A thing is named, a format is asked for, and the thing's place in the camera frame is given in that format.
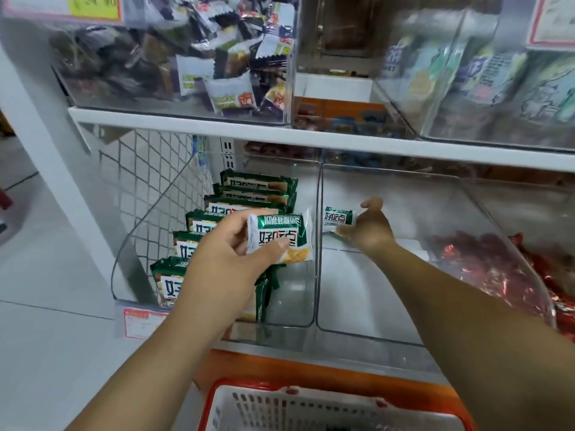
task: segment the yellow price label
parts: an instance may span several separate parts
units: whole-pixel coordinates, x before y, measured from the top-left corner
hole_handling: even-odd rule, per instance
[[[76,18],[120,21],[120,0],[68,0],[70,14]]]

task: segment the metal grid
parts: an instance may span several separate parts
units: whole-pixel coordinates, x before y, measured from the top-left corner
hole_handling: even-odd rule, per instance
[[[174,254],[172,231],[186,230],[185,214],[203,208],[211,193],[206,145],[205,137],[133,130],[98,152],[102,177],[130,233],[125,245],[135,248],[156,294],[150,265]]]

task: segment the white metal shelf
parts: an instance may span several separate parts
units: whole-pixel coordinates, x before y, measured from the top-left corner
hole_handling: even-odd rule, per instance
[[[570,153],[293,130],[285,127],[202,121],[198,119],[141,115],[77,107],[70,108],[69,113],[76,123],[158,131],[177,131],[180,133],[273,142],[277,144],[314,146],[317,148],[350,151],[369,151],[398,156],[427,157],[430,159],[469,161],[492,165],[575,172],[575,154]]]

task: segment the forearm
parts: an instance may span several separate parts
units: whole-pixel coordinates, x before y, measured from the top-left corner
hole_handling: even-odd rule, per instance
[[[535,429],[553,424],[575,395],[569,341],[396,244],[372,260],[387,276],[421,339],[473,417],[485,430]],[[573,419],[571,407],[563,416]]]
[[[169,430],[214,337],[213,327],[174,309],[67,431]]]

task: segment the person's left hand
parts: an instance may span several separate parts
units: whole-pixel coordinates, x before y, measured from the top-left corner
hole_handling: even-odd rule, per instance
[[[198,318],[208,322],[205,326],[214,329],[214,336],[232,324],[254,293],[258,277],[289,247],[289,239],[281,237],[246,255],[248,216],[277,212],[236,211],[207,233],[190,260],[172,312],[194,315],[195,323]]]

